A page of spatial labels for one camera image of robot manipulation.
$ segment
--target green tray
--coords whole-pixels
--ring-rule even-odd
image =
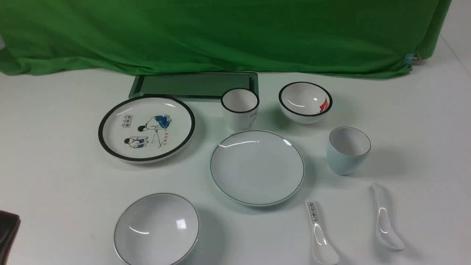
[[[259,94],[258,75],[254,72],[209,72],[172,75],[140,75],[132,84],[129,98],[146,94],[175,98],[220,99],[232,88],[249,89]]]

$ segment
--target ceramic spoon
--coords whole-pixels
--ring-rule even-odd
[[[309,220],[312,229],[312,256],[320,264],[336,265],[339,262],[339,255],[329,241],[325,238],[324,232],[320,227],[319,208],[315,201],[306,201],[304,203],[308,210]]]
[[[384,187],[373,183],[371,185],[376,198],[376,205],[378,206],[378,216],[376,218],[376,236],[379,241],[385,246],[394,250],[404,250],[405,246],[402,240],[398,237],[396,232],[391,227],[388,218],[388,211],[386,209],[387,198],[384,193]]]

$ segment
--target green backdrop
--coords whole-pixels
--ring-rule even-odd
[[[429,58],[451,0],[3,0],[0,71],[315,72],[387,78]]]

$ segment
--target bowl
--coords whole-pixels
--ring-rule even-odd
[[[198,213],[187,199],[157,193],[123,212],[114,229],[114,247],[129,265],[172,265],[188,256],[199,230]]]
[[[332,108],[332,96],[320,85],[294,82],[284,86],[278,94],[281,111],[291,120],[311,124],[325,117]]]

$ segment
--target cup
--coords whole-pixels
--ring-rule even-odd
[[[230,89],[221,98],[224,118],[234,131],[246,130],[252,125],[259,111],[259,104],[259,97],[244,88]]]
[[[370,149],[370,139],[362,131],[339,127],[330,133],[327,163],[334,173],[347,175],[365,160]]]

